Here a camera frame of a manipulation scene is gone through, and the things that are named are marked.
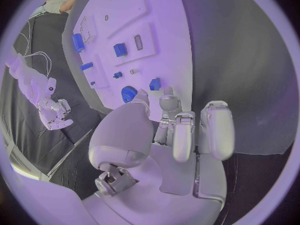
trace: person's arm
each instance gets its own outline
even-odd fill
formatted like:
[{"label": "person's arm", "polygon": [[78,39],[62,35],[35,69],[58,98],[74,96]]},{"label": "person's arm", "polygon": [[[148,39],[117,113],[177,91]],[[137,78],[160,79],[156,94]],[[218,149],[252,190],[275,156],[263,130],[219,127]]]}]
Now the person's arm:
[{"label": "person's arm", "polygon": [[74,2],[75,2],[75,0],[69,0],[69,1],[67,1],[67,2],[64,2],[64,3],[60,6],[59,11],[60,11],[61,13],[65,12],[65,11],[69,11],[69,10],[72,8]]}]

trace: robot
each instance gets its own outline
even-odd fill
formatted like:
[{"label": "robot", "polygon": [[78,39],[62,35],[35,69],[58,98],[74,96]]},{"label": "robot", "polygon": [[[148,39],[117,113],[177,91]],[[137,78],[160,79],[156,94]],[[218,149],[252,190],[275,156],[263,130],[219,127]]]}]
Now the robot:
[{"label": "robot", "polygon": [[65,120],[71,108],[65,99],[54,102],[51,95],[56,89],[56,79],[39,73],[28,67],[25,57],[17,54],[14,48],[5,61],[9,73],[18,80],[18,86],[26,98],[38,109],[39,117],[48,130],[63,129],[73,121]]},{"label": "robot", "polygon": [[103,173],[98,191],[83,201],[99,224],[213,224],[227,184],[222,164],[234,151],[232,113],[224,101],[201,112],[195,146],[195,113],[183,112],[171,87],[159,104],[155,137],[144,90],[109,113],[89,145],[91,164]]}]

